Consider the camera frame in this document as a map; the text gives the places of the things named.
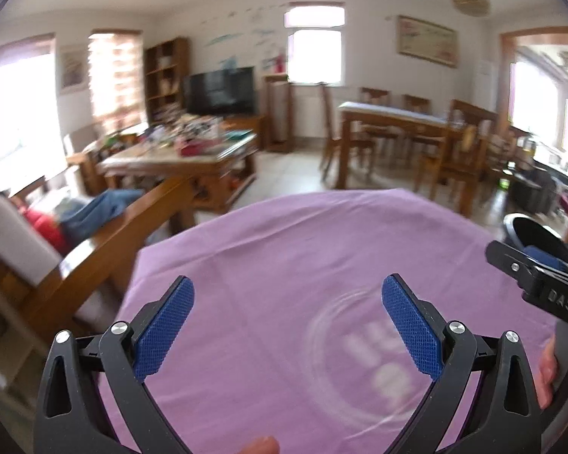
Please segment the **right hand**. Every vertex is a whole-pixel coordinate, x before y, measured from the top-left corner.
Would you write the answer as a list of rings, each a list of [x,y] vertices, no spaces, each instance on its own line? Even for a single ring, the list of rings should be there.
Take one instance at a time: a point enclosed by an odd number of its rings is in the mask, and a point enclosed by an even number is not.
[[[552,402],[553,382],[558,371],[557,358],[554,354],[555,337],[552,336],[545,345],[539,361],[538,373],[535,376],[535,392],[542,410]]]

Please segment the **left hand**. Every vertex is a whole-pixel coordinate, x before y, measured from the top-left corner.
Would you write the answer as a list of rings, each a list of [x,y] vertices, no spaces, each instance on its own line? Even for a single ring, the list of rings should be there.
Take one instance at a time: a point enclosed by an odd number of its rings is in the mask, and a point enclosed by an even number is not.
[[[250,444],[246,445],[239,454],[279,454],[280,445],[278,441],[272,437],[256,438]]]

